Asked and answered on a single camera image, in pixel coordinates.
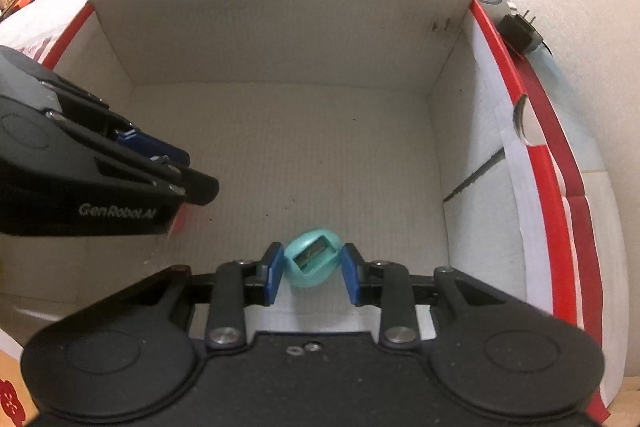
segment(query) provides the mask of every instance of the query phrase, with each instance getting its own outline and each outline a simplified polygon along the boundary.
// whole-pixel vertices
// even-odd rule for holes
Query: white wall
[[[640,9],[638,0],[513,0],[536,26],[584,108],[618,199],[628,256],[626,373],[640,374]]]

